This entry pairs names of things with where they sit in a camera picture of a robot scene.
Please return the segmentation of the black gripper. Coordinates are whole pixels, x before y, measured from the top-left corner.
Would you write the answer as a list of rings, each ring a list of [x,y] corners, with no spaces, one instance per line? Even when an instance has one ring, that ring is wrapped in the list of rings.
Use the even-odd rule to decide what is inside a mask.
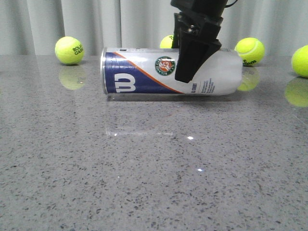
[[[174,13],[172,48],[179,48],[175,80],[189,83],[204,62],[217,52],[217,35],[223,21],[225,0],[172,0]]]

